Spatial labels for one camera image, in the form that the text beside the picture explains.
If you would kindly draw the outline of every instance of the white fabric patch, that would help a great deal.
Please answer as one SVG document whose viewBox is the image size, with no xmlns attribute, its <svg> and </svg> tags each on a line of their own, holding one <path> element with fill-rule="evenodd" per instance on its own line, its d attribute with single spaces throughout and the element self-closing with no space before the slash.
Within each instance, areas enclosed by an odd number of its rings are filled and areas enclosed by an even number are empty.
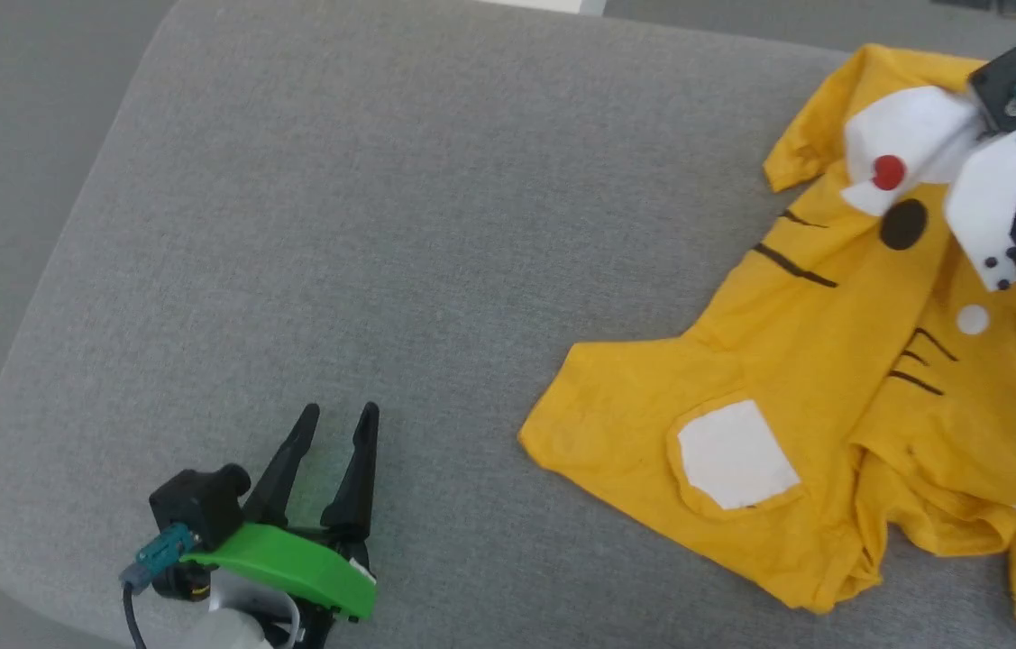
<svg viewBox="0 0 1016 649">
<path fill-rule="evenodd" d="M 989 312 L 978 304 L 970 304 L 956 314 L 956 328 L 969 336 L 983 333 L 989 328 Z"/>
<path fill-rule="evenodd" d="M 951 181 L 981 131 L 972 102 L 935 85 L 908 87 L 867 106 L 844 125 L 849 188 L 844 201 L 871 216 L 884 212 L 920 182 Z M 898 160 L 879 178 L 878 159 Z"/>
<path fill-rule="evenodd" d="M 755 401 L 692 419 L 680 431 L 684 472 L 721 509 L 741 509 L 800 484 Z"/>
</svg>

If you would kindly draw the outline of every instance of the red dot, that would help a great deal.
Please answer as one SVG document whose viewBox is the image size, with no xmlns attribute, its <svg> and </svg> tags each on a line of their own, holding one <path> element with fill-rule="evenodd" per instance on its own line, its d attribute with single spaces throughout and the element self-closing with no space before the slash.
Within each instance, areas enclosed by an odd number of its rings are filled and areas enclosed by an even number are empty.
<svg viewBox="0 0 1016 649">
<path fill-rule="evenodd" d="M 897 156 L 879 156 L 872 161 L 872 184 L 890 192 L 904 180 L 904 160 Z"/>
</svg>

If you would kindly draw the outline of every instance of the gray floor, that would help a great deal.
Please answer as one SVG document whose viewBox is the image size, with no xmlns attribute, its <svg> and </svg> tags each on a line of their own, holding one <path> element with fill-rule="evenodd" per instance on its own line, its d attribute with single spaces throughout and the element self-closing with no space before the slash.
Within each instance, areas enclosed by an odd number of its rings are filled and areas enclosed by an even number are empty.
<svg viewBox="0 0 1016 649">
<path fill-rule="evenodd" d="M 929 0 L 608 0 L 605 16 L 850 51 L 883 43 L 993 58 L 1016 18 Z"/>
<path fill-rule="evenodd" d="M 171 3 L 0 0 L 0 367 L 129 78 Z M 991 57 L 1016 43 L 1016 20 L 927 0 L 610 0 L 606 15 L 838 50 L 882 42 Z M 8 645 L 105 646 L 0 594 L 0 648 Z"/>
</svg>

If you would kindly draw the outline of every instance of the teal connector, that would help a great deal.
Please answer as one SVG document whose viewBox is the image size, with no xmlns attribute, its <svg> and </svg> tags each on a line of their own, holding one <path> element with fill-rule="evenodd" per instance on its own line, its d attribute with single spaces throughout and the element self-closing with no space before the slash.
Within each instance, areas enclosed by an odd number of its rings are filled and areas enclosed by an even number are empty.
<svg viewBox="0 0 1016 649">
<path fill-rule="evenodd" d="M 195 548 L 196 543 L 195 534 L 186 525 L 175 523 L 136 551 L 135 563 L 119 574 L 119 580 L 124 587 L 129 584 L 138 595 L 150 586 L 158 573 L 177 564 L 183 555 Z"/>
</svg>

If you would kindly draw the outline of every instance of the gray upholstery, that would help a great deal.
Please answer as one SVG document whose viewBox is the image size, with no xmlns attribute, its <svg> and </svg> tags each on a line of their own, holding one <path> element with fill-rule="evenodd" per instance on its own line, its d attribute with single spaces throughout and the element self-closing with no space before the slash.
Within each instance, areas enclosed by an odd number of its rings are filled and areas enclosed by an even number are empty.
<svg viewBox="0 0 1016 649">
<path fill-rule="evenodd" d="M 182 0 L 0 379 L 1 586 L 122 640 L 150 490 L 259 472 L 314 399 L 314 523 L 374 399 L 380 600 L 331 646 L 1016 646 L 999 558 L 896 541 L 885 586 L 816 618 L 516 443 L 574 341 L 701 312 L 842 58 L 459 0 Z M 201 612 L 137 608 L 152 646 Z"/>
</svg>

